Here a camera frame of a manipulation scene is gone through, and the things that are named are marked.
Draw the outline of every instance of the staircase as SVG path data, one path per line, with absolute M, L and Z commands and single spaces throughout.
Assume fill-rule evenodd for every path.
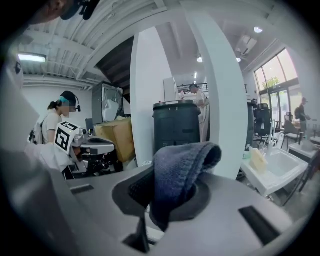
M 96 65 L 111 85 L 123 89 L 123 97 L 130 103 L 130 67 L 134 36 L 119 44 Z

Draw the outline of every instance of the white column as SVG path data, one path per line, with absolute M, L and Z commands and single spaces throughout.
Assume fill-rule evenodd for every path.
M 138 166 L 154 157 L 153 105 L 165 101 L 164 79 L 172 77 L 155 27 L 134 36 L 130 68 L 132 132 Z
M 222 149 L 214 174 L 235 180 L 247 139 L 244 79 L 234 51 L 217 23 L 197 2 L 180 2 L 203 58 L 210 98 L 210 141 Z

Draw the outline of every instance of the glass door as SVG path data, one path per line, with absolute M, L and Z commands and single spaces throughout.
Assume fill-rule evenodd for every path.
M 275 93 L 271 93 L 270 94 L 270 98 L 271 98 L 271 105 L 272 105 L 272 119 L 274 119 L 275 121 L 279 121 L 279 101 L 278 101 L 278 92 Z
M 278 94 L 279 94 L 280 108 L 281 108 L 280 117 L 281 117 L 282 125 L 284 125 L 285 115 L 287 114 L 287 112 L 290 111 L 288 91 L 287 90 L 279 91 Z

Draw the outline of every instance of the tree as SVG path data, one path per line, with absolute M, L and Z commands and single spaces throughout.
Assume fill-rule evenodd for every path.
M 262 86 L 264 89 L 274 87 L 275 85 L 279 84 L 279 78 L 278 77 L 271 77 L 270 79 L 267 79 L 266 82 L 262 83 Z

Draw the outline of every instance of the sponge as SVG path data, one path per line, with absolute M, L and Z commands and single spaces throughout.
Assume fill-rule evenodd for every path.
M 267 170 L 267 161 L 257 148 L 251 150 L 251 160 L 249 165 L 259 173 Z

